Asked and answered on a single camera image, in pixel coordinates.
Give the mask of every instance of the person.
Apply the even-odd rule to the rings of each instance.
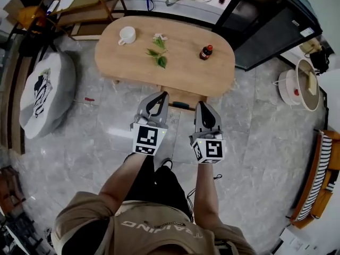
[[[173,163],[132,153],[99,195],[78,192],[52,232],[58,255],[255,254],[241,230],[218,217],[213,166],[199,164],[194,220]]]

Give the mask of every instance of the gray tile floor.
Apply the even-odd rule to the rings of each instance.
[[[61,50],[76,64],[74,103],[54,133],[26,140],[25,155],[10,152],[5,160],[20,172],[27,197],[24,207],[39,230],[53,225],[77,191],[100,190],[131,150],[129,124],[140,100],[156,90],[102,78],[94,60],[95,45],[59,40]],[[215,174],[223,175],[216,181],[220,218],[240,227],[259,253],[273,247],[287,224],[285,215],[310,155],[312,130],[323,126],[325,116],[322,101],[314,113],[283,103],[272,82],[287,69],[275,58],[249,72],[236,70],[232,89],[209,99],[221,115],[227,141],[225,160],[214,165]],[[169,131],[155,158],[157,167],[161,159],[172,157],[185,193],[196,183],[197,165],[188,138],[194,131],[193,116],[169,111]]]

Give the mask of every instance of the black appliance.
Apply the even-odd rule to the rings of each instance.
[[[307,0],[231,0],[212,31],[246,71],[322,33]]]

